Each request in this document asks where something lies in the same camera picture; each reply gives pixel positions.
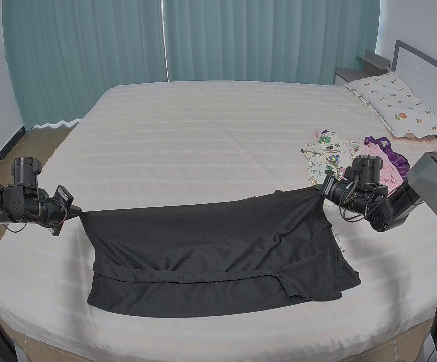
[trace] baseboard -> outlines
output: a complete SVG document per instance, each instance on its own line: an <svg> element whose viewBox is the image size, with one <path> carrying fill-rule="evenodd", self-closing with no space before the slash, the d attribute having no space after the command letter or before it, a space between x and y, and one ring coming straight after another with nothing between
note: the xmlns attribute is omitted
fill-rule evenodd
<svg viewBox="0 0 437 362"><path fill-rule="evenodd" d="M14 136L9 140L8 143L1 149L1 159L5 159L6 155L9 154L9 152L12 150L14 146L21 140L21 138L26 134L26 129L24 129L24 126L20 128Z"/></svg>

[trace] pink cloth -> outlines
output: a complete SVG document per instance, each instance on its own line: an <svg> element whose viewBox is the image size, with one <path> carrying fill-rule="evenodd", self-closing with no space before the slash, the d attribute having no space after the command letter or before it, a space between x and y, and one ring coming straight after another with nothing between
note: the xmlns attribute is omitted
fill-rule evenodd
<svg viewBox="0 0 437 362"><path fill-rule="evenodd" d="M382 151L378 145L371 142L364 145L361 155L367 154L377 155L383 159L383 169L381 169L380 173L380 182L381 184L388 186L389 192L402 184L403 178L400 176L398 169L396 169L386 153Z"/></svg>

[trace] curtain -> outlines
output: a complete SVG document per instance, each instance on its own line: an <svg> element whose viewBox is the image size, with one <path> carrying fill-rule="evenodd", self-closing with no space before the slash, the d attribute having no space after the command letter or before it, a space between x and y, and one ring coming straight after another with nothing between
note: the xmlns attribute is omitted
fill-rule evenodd
<svg viewBox="0 0 437 362"><path fill-rule="evenodd" d="M171 81L333 84L374 50L380 0L163 0Z"/></svg>
<svg viewBox="0 0 437 362"><path fill-rule="evenodd" d="M3 0L26 129L82 118L109 88L166 81L160 0Z"/></svg>

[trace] pillow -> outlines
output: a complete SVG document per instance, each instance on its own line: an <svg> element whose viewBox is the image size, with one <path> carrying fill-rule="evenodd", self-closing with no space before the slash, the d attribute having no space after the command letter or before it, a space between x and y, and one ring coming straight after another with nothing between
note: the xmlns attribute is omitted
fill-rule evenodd
<svg viewBox="0 0 437 362"><path fill-rule="evenodd" d="M394 72L351 81L345 85L367 106L395 137L421 138L437 135L437 115Z"/></svg>

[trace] bed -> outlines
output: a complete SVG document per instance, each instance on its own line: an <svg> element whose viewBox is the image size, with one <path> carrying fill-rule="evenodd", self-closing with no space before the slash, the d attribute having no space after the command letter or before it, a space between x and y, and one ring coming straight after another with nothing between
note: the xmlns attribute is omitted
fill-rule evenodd
<svg viewBox="0 0 437 362"><path fill-rule="evenodd" d="M437 93L437 65L422 68L416 57L424 58L404 46L397 44L394 61L400 77L416 82L416 91L428 85L415 76L427 76ZM230 201L303 188L310 184L300 148L324 129L357 140L388 136L374 111L341 86L118 86L55 151L39 185L48 191L65 185L83 210ZM437 150L434 137L389 138L411 164ZM433 316L437 218L426 205L384 233L364 221L344 222L337 208L325 213L362 280L336 301L202 318L101 311L86 303L94 250L74 219L57 238L35 225L6 232L0 242L0 317L19 332L98 362L319 362L360 353Z"/></svg>

